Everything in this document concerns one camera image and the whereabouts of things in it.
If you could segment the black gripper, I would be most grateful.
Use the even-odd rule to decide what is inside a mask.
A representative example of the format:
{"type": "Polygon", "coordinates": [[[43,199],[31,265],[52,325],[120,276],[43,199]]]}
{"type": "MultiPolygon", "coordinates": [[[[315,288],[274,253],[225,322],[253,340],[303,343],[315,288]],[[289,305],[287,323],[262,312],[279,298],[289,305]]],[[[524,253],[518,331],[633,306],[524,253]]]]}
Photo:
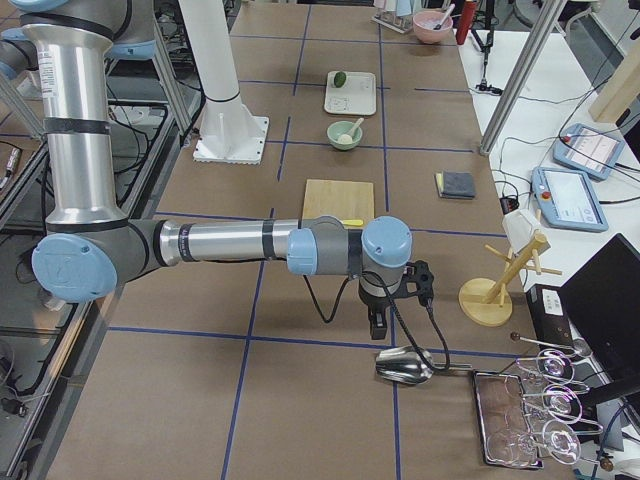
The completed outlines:
{"type": "Polygon", "coordinates": [[[386,310],[391,301],[417,297],[419,303],[432,308],[433,273],[426,261],[408,262],[403,268],[389,269],[372,264],[359,277],[359,298],[368,308],[372,340],[384,340],[387,333],[386,310]]]}

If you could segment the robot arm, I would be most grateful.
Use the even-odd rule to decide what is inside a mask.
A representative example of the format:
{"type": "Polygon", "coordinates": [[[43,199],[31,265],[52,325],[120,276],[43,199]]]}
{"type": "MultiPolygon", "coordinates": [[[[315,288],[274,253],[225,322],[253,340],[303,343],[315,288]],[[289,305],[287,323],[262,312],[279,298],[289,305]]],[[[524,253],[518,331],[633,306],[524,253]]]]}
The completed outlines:
{"type": "Polygon", "coordinates": [[[412,235],[383,216],[349,229],[332,216],[177,224],[131,219],[116,202],[104,60],[155,50],[149,1],[21,1],[34,44],[55,206],[32,254],[40,285],[70,303],[106,296],[129,281],[181,262],[280,260],[290,272],[357,280],[370,334],[386,335],[400,299],[433,302],[428,265],[411,257],[412,235]]]}

